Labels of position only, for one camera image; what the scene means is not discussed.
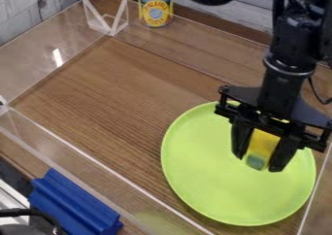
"plastic enclosure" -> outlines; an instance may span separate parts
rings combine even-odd
[[[180,214],[136,183],[11,107],[11,102],[106,35],[230,83],[259,84],[248,83],[239,75],[247,70],[246,65],[262,68],[262,64],[252,60],[256,51],[251,48],[263,49],[263,45],[178,16],[172,16],[172,22],[166,27],[150,28],[139,18],[138,3],[130,0],[119,1],[115,13],[102,16],[92,3],[83,0],[2,48],[0,95],[8,104],[0,107],[0,151],[20,147],[26,158],[18,160],[34,156],[55,168],[122,214],[124,225],[131,224],[143,234],[212,234],[207,227]],[[242,40],[236,48],[230,43],[230,50],[244,50],[248,56],[239,58],[228,50],[220,50],[220,40],[215,37],[227,37],[228,41]],[[220,55],[226,53],[230,61],[239,63],[238,67],[231,64],[230,67],[218,67],[224,64]],[[251,74],[256,74],[258,79],[262,77],[260,71]],[[298,234],[318,234],[318,226],[320,229],[324,227],[326,234],[332,233],[332,207],[322,201],[332,192],[331,171],[328,150]],[[103,187],[84,177],[92,172],[106,183]],[[156,226],[142,214],[156,216],[164,222]]]

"metal can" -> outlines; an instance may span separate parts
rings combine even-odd
[[[147,26],[166,26],[172,19],[172,0],[139,0],[139,13]]]

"blue block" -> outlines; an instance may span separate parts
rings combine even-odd
[[[32,181],[31,205],[54,216],[71,235],[116,235],[119,214],[55,169]]]

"green plate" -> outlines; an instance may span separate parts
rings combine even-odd
[[[170,127],[162,149],[168,183],[187,205],[220,222],[254,226],[280,221],[306,204],[315,184],[311,150],[282,173],[256,171],[231,152],[231,124],[215,103],[190,110]]]

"plate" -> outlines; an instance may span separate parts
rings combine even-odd
[[[162,147],[168,183],[184,203],[220,222],[254,226],[280,221],[307,203],[316,177],[311,150],[298,151],[282,173],[258,171],[231,152],[231,124],[216,103],[171,125]]]

